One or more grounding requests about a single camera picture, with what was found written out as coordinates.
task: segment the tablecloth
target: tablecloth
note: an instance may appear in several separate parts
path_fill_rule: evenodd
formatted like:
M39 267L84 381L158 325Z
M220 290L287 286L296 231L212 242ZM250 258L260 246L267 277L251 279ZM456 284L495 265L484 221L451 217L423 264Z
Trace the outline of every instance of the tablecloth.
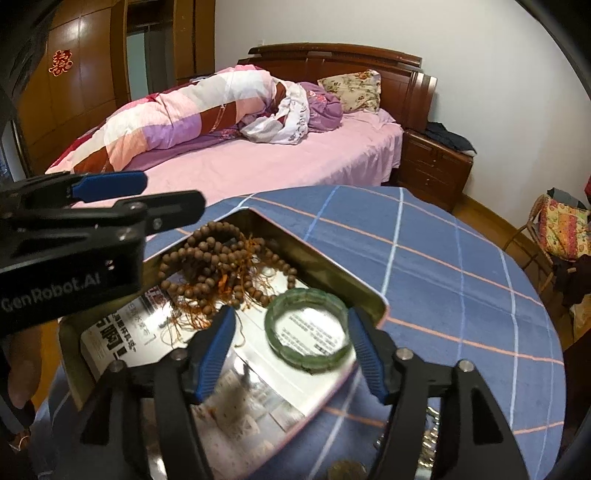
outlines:
M398 346L411 348L429 362L472 360L517 438L530 477L544 478L556 460L562 434L564 364L550 318L511 257L408 190L349 186L301 187L223 200L209 206L197 225L150 238L146 257L242 207L258 210L380 291L390 307L382 328ZM67 414L73 403L60 376L61 370L38 415L39 424L53 427L57 446L73 421ZM388 412L356 370L251 479L324 478L339 459L369 466Z

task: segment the baseboard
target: baseboard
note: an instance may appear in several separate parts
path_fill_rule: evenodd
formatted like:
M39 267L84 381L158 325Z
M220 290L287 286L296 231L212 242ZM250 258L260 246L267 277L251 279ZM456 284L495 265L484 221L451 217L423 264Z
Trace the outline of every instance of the baseboard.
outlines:
M477 211L480 215L486 218L488 221L496 225L499 229L507 234L507 237L513 236L517 228L511 225L507 220L503 217L498 216L495 212L490 210L489 208L485 207L483 204L478 202L477 200L469 197L465 193L462 193L460 201L458 203L463 203L468 207L472 208L473 210ZM523 224L525 225L527 218L524 218ZM522 248L524 248L530 255L535 255L539 253L540 247L535 244L531 238L524 235L523 232L519 233L514 240L518 243Z

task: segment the wooden nightstand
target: wooden nightstand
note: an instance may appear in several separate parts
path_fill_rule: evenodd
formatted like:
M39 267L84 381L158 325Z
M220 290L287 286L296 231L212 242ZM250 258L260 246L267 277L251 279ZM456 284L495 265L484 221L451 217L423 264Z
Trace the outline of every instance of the wooden nightstand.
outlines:
M472 158L412 130L404 132L398 184L451 212L472 169Z

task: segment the green jade bracelet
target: green jade bracelet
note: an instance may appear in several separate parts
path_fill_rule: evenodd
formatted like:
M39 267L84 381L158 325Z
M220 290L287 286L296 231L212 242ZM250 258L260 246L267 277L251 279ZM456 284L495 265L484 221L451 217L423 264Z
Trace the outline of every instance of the green jade bracelet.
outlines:
M330 355L302 355L293 348L283 345L275 331L277 320L288 312L306 307L325 310L336 317L345 333L346 344ZM305 370L311 374L333 370L339 366L351 349L347 313L347 307L341 299L330 293L317 288L293 288L279 295L267 309L265 314L267 341L275 354L292 367Z

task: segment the colorful cushion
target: colorful cushion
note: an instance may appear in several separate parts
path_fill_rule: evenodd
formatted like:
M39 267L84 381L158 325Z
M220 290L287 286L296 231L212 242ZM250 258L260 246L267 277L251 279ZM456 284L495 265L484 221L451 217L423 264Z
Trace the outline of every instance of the colorful cushion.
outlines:
M588 213L545 196L539 228L542 248L563 260L572 261L581 255L588 255Z
M318 80L318 85L339 98L345 113L361 109L377 112L379 109L382 77L375 70L326 77Z

